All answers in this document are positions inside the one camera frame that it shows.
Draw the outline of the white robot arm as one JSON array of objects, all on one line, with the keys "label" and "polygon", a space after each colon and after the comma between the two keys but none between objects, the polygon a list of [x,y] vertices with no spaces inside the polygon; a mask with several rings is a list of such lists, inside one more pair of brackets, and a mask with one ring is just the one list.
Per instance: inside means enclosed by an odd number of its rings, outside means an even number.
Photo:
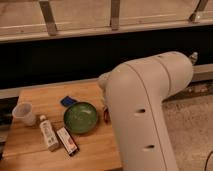
[{"label": "white robot arm", "polygon": [[123,171],[179,171],[162,102],[192,81],[198,54],[177,51],[123,62],[98,78]]}]

